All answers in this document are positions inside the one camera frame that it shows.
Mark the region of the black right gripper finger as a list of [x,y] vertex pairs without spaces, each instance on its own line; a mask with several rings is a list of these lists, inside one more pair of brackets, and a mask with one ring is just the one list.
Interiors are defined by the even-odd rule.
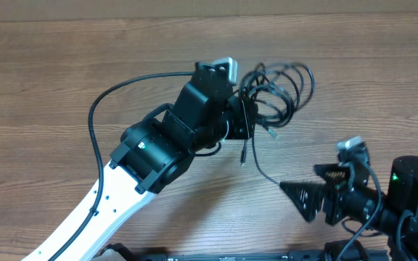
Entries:
[[279,184],[306,222],[314,221],[320,212],[326,194],[326,186],[319,183],[287,182]]
[[314,165],[313,170],[315,174],[325,181],[346,181],[350,175],[350,169],[348,167],[341,166],[337,163]]

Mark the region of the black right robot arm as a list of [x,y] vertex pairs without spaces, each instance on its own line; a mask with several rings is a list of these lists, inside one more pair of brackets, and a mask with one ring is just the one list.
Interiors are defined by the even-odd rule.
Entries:
[[[307,222],[324,212],[329,225],[353,220],[361,227],[348,241],[325,246],[320,260],[369,260],[357,238],[365,230],[388,237],[392,260],[418,260],[418,156],[393,160],[388,192],[383,193],[370,164],[362,159],[315,165],[323,183],[286,182],[279,187]],[[369,188],[369,179],[375,187]]]

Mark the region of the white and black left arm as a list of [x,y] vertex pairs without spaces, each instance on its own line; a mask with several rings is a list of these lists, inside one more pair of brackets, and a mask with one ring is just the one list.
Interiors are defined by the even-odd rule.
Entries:
[[248,139],[250,104],[234,95],[237,71],[229,63],[197,64],[177,100],[128,127],[104,163],[94,131],[101,100],[91,105],[88,128],[99,176],[79,205],[27,260],[91,260],[132,215],[188,171],[203,150],[211,156],[224,139]]

